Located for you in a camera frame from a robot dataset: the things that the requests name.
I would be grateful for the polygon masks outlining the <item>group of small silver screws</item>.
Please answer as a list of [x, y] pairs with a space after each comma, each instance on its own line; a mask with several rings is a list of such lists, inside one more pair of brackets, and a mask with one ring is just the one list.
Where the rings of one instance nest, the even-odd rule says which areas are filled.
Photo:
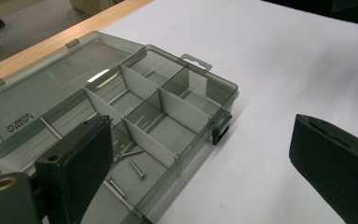
[[158, 115], [158, 111], [154, 107], [137, 107], [124, 117], [127, 128], [131, 130], [138, 127], [144, 130]]

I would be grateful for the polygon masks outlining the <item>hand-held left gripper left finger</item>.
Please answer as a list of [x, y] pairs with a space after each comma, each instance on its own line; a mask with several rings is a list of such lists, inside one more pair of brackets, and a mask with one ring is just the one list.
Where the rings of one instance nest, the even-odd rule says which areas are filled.
[[35, 162], [50, 224], [79, 224], [113, 163], [109, 116], [81, 122]]

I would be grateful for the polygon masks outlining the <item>long metal screw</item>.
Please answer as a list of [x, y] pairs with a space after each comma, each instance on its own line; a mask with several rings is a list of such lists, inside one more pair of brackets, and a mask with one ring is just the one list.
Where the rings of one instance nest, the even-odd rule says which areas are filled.
[[131, 165], [131, 167], [134, 169], [134, 171], [138, 174], [138, 176], [140, 177], [140, 179], [145, 179], [146, 178], [146, 174], [143, 173], [139, 168], [138, 166], [135, 164], [134, 161], [132, 160], [129, 160], [129, 163]]
[[114, 178], [112, 176], [109, 176], [107, 179], [109, 185], [123, 198], [127, 199], [127, 195], [125, 192], [116, 184], [114, 181]]
[[138, 155], [138, 154], [141, 154], [143, 152], [144, 152], [143, 150], [134, 150], [134, 151], [131, 151], [131, 152], [119, 153], [118, 158], [122, 160], [124, 158], [134, 156], [134, 155]]

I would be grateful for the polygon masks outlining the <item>clear grey compartment box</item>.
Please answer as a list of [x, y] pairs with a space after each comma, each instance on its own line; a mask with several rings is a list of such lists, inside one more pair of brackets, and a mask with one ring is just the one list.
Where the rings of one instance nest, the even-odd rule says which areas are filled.
[[[111, 119], [113, 163], [79, 224], [153, 224], [152, 213], [173, 196], [183, 171], [226, 133], [238, 93], [192, 56], [99, 32], [0, 79], [0, 224], [50, 224], [48, 191], [34, 162], [81, 122], [104, 115]], [[139, 106], [158, 115], [144, 130], [129, 130], [124, 117]], [[144, 152], [118, 158], [134, 150]]]

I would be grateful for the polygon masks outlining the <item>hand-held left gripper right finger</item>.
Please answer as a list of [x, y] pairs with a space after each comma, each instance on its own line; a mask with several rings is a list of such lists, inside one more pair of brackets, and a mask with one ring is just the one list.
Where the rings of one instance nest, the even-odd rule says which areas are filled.
[[358, 137], [298, 114], [289, 158], [346, 224], [358, 224]]

